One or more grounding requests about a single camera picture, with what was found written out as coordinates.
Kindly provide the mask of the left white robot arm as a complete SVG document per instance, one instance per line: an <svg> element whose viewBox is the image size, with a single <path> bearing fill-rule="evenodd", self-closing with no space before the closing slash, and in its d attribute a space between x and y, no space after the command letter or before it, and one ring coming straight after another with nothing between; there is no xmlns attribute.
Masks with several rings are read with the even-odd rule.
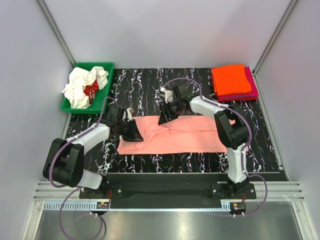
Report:
<svg viewBox="0 0 320 240"><path fill-rule="evenodd" d="M102 175L85 170L85 155L114 135L130 143L143 142L136 120L132 117L133 112L131 107L111 106L107 114L99 117L85 131L67 139L54 139L42 170L43 177L55 188L89 188L95 197L103 198L108 193L108 186L103 182Z"/></svg>

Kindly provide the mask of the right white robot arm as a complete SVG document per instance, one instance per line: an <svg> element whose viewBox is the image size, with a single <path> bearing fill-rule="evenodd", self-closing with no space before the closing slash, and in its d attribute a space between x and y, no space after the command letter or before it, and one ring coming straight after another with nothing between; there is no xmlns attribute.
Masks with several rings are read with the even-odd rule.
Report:
<svg viewBox="0 0 320 240"><path fill-rule="evenodd" d="M176 120L183 111L189 111L213 119L220 142L226 147L228 180L226 190L232 198L239 198L249 185L244 164L246 143L250 128L246 126L245 114L238 104L226 105L214 102L200 94L188 91L184 84L172 90L160 88L164 100L159 103L159 125Z"/></svg>

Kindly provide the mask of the salmon pink t-shirt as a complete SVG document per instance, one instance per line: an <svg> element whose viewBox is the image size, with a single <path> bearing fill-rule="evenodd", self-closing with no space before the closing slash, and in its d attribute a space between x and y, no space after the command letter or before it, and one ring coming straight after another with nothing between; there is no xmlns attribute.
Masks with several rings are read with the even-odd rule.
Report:
<svg viewBox="0 0 320 240"><path fill-rule="evenodd" d="M215 121L203 115L183 115L159 125L159 116L137 116L142 142L120 140L120 155L164 155L179 153L225 153Z"/></svg>

